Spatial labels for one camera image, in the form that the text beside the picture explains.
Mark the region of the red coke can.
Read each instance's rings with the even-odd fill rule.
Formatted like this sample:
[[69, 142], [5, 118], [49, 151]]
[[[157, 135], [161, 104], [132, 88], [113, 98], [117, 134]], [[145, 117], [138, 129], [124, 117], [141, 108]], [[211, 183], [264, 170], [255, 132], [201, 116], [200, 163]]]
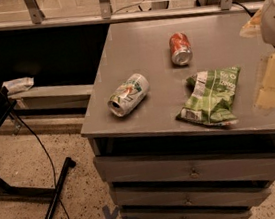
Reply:
[[189, 39], [183, 33], [175, 33], [169, 41], [171, 60], [178, 66], [185, 66], [191, 61], [193, 52]]

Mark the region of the white green soda can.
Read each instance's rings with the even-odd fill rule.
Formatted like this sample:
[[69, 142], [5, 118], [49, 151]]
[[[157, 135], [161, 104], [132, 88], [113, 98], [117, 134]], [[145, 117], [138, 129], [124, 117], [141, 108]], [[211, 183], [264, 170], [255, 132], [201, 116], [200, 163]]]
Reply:
[[108, 100], [108, 108], [114, 115], [122, 118], [141, 103], [149, 90], [148, 80], [135, 73], [114, 91]]

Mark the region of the green chip bag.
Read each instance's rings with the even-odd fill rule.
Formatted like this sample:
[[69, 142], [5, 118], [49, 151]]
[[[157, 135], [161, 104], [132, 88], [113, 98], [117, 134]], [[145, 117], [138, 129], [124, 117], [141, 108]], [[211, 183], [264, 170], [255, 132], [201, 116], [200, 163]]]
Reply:
[[197, 72], [186, 79], [193, 92], [176, 119], [205, 126], [230, 126], [238, 118], [231, 109], [235, 98], [240, 68]]

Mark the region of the grey drawer cabinet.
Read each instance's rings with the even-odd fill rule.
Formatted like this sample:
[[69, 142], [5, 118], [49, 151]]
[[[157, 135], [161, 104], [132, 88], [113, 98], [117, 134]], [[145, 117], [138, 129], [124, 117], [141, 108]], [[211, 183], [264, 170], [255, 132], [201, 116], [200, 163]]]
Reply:
[[248, 219], [275, 181], [275, 103], [243, 12], [111, 25], [82, 134], [123, 219]]

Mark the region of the bottom grey drawer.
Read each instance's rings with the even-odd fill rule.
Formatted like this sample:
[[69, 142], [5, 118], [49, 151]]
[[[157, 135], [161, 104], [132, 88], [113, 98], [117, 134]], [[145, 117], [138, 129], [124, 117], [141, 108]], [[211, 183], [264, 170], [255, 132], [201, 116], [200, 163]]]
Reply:
[[249, 210], [216, 209], [122, 209], [123, 219], [249, 219]]

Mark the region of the grey drawer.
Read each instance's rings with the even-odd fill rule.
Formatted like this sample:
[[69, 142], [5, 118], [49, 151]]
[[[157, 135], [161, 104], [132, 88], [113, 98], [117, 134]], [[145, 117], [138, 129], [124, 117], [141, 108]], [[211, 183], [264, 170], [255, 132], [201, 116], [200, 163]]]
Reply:
[[258, 206], [269, 195], [265, 188], [113, 187], [110, 196], [119, 206]]
[[249, 210], [216, 209], [122, 209], [123, 219], [249, 219]]
[[273, 181], [275, 154], [95, 157], [103, 181]]

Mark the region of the top grey drawer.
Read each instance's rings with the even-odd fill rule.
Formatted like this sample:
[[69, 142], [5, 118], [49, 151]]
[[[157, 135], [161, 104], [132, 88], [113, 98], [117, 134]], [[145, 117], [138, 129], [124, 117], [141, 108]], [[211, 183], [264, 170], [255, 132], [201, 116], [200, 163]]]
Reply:
[[95, 157], [103, 181], [273, 181], [275, 154]]

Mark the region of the middle grey drawer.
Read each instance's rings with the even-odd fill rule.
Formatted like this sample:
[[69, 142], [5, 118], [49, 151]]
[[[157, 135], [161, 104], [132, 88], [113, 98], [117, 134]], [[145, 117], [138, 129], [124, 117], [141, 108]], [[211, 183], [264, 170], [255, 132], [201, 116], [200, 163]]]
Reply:
[[113, 187], [110, 196], [119, 206], [258, 206], [269, 195], [265, 188]]

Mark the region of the crumpled white plastic wrapper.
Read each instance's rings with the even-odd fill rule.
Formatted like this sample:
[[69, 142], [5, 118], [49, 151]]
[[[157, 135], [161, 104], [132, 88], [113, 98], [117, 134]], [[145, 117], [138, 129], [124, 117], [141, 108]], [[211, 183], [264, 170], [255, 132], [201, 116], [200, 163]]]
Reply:
[[3, 86], [8, 89], [9, 95], [16, 93], [22, 93], [22, 91], [28, 91], [33, 87], [34, 79], [31, 77], [23, 77], [20, 79], [13, 79], [11, 81], [5, 81]]

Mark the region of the metal railing frame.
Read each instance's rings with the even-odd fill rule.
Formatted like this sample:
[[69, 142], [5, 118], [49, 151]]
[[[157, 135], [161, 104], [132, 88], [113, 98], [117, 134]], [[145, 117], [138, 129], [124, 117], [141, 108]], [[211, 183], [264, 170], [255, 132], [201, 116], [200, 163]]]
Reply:
[[263, 5], [258, 0], [229, 0], [229, 5], [217, 0], [199, 8], [199, 1], [206, 0], [0, 0], [0, 31], [237, 12], [241, 7], [254, 11]]

